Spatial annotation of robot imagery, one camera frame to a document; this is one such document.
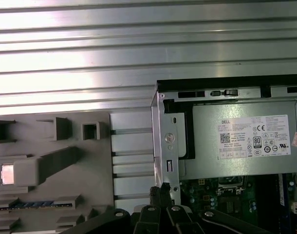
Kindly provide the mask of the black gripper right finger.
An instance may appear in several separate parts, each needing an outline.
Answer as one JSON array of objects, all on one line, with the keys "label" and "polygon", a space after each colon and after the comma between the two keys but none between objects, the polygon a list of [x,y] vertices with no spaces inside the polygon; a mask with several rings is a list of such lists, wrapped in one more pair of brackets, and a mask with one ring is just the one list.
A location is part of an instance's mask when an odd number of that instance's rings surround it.
[{"label": "black gripper right finger", "polygon": [[174,205],[170,184],[160,187],[162,204],[172,226],[179,234],[268,234],[269,231],[216,210],[203,210],[199,215],[188,213],[183,206]]}]

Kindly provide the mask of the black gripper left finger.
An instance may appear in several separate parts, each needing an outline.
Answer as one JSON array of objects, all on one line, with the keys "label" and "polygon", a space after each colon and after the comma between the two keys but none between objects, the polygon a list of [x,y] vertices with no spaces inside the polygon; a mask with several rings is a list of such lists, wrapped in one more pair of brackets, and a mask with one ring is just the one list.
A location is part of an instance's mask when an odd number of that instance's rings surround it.
[{"label": "black gripper left finger", "polygon": [[130,214],[123,209],[104,212],[63,231],[64,234],[158,234],[162,209],[167,207],[167,186],[153,186],[150,202]]}]

